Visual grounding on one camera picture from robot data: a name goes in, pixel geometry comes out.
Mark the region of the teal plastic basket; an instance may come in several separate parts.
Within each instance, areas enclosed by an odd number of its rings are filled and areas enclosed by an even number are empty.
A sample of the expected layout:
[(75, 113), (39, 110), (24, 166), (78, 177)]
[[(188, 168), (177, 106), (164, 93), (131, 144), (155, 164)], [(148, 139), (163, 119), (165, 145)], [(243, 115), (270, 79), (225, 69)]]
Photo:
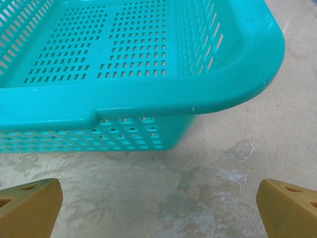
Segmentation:
[(265, 0), (0, 0), (0, 153), (171, 149), (284, 53)]

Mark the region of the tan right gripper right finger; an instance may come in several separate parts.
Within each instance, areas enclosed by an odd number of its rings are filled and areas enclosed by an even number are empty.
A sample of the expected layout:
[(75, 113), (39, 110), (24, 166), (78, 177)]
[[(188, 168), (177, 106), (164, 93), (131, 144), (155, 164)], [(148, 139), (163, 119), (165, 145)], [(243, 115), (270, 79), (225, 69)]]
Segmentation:
[(317, 238), (317, 191), (263, 179), (257, 207), (268, 238)]

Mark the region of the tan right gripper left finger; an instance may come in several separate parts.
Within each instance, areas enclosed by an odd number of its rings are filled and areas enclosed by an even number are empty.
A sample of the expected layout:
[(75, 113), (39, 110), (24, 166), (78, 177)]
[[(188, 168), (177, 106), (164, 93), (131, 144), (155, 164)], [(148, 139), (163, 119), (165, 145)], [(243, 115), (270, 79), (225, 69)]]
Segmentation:
[(50, 238), (61, 205), (57, 178), (0, 190), (0, 238)]

